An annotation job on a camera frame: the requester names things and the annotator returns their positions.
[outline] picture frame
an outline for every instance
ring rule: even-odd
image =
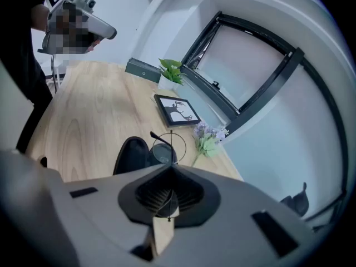
[[[189,101],[164,95],[154,95],[167,127],[190,126],[201,122]]]

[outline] white pot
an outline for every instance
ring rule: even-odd
[[[177,89],[178,85],[178,83],[174,83],[173,81],[170,81],[168,78],[161,75],[160,82],[158,82],[158,89],[173,90]]]

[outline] black frame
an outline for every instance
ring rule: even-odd
[[[219,92],[218,88],[216,88],[215,86],[208,85],[205,85],[205,87],[201,87],[200,84],[203,83],[203,81],[201,80],[203,79],[203,77],[201,77],[193,70],[189,69],[189,67],[193,64],[195,67],[197,66],[197,64],[194,63],[196,61],[196,56],[200,56],[203,53],[202,49],[204,49],[206,45],[208,45],[208,43],[212,41],[221,26],[227,26],[237,29],[239,31],[246,32],[247,34],[250,34],[260,39],[261,41],[269,44],[274,49],[285,55],[280,65],[266,80],[266,82],[260,87],[260,89],[258,89],[258,91],[245,104],[243,104],[240,108],[237,109],[236,115],[226,113],[235,110],[236,107],[232,106],[231,102],[229,102],[227,98],[224,99],[221,97],[222,94]],[[241,18],[226,15],[219,11],[216,15],[214,15],[212,20],[207,24],[207,26],[203,29],[201,34],[196,39],[196,41],[190,47],[187,54],[182,59],[182,64],[183,68],[187,68],[184,71],[184,73],[187,74],[187,78],[189,78],[193,83],[199,86],[203,90],[203,92],[211,98],[213,102],[223,108],[222,111],[230,119],[230,123],[226,127],[230,131],[230,135],[232,132],[234,132],[244,123],[246,123],[249,119],[251,119],[261,108],[263,108],[271,100],[271,98],[281,89],[283,84],[291,76],[298,64],[301,64],[304,67],[304,70],[308,73],[310,78],[314,81],[314,83],[322,93],[332,113],[339,136],[343,166],[342,185],[340,188],[341,191],[339,196],[329,205],[321,209],[319,212],[308,217],[306,221],[312,220],[332,208],[334,208],[334,212],[330,222],[336,220],[339,216],[338,211],[340,210],[342,201],[345,198],[347,192],[346,186],[348,178],[349,157],[346,133],[341,114],[339,112],[338,106],[335,102],[333,95],[331,94],[330,90],[326,86],[324,80],[322,79],[318,71],[304,57],[303,51],[299,48],[294,48],[291,44],[287,43],[287,41],[285,41],[281,37],[255,23],[249,22]]]
[[[199,115],[195,112],[195,110],[193,109],[192,105],[189,103],[188,100],[181,99],[181,98],[174,98],[174,97],[164,96],[164,95],[157,95],[157,94],[154,95],[154,98],[156,100],[158,109],[160,110],[160,113],[161,113],[162,117],[164,118],[164,120],[166,122],[167,127],[190,126],[190,125],[196,125],[197,123],[201,122],[201,119],[200,119]],[[161,102],[161,98],[169,99],[169,100],[176,100],[176,101],[181,101],[181,102],[186,102],[189,105],[189,107],[191,108],[191,110],[193,111],[193,113],[195,114],[195,116],[197,117],[197,120],[194,120],[194,121],[180,121],[180,122],[171,121],[168,113],[164,109],[164,106],[163,106],[163,104]]]

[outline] black chair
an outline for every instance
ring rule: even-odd
[[[296,194],[293,198],[287,196],[281,202],[295,211],[299,216],[304,216],[309,209],[309,200],[305,191],[306,183],[304,182],[302,192]]]

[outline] wooden table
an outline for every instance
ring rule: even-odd
[[[46,156],[48,167],[58,170],[64,182],[108,177],[128,137],[142,137],[151,148],[150,131],[170,131],[151,99],[156,91],[156,83],[126,73],[124,66],[80,62],[69,67],[26,154],[35,160]],[[191,166],[196,155],[192,127],[173,132],[187,145],[180,164]],[[175,146],[177,154],[181,149]],[[212,158],[200,156],[195,167],[242,180],[224,150]]]

